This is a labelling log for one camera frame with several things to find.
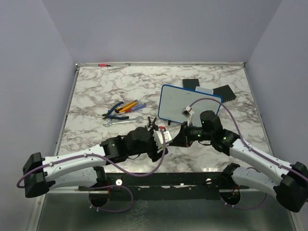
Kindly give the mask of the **blue framed whiteboard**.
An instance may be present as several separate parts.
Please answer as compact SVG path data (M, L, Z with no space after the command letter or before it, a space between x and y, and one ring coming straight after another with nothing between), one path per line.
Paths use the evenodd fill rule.
M201 98L208 99L199 101L192 106L194 112L192 125L196 127L201 126L200 114L203 111L211 110L215 114L218 113L222 98L217 95L165 84L161 88L158 117L171 122L183 123L187 121L187 117L182 114L182 111Z

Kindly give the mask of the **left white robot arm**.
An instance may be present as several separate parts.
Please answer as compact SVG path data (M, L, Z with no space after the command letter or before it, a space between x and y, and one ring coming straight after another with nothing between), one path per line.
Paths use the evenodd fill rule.
M125 136L116 136L90 147L62 156L32 154L23 166L17 187L27 198L46 194L51 189L82 186L101 190L106 185L103 166L126 161L130 156L147 154L156 162L167 154L171 143L169 131L138 127Z

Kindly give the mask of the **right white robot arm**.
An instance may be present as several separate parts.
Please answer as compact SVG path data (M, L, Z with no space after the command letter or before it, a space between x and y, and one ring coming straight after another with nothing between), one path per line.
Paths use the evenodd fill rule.
M219 116L212 111L202 112L200 121L200 127L182 123L170 146L188 148L195 141L209 141L216 151L256 169L253 172L229 164L221 176L224 187L247 186L271 195L291 212L301 210L308 200L308 168L304 164L291 164L254 148L239 133L224 129Z

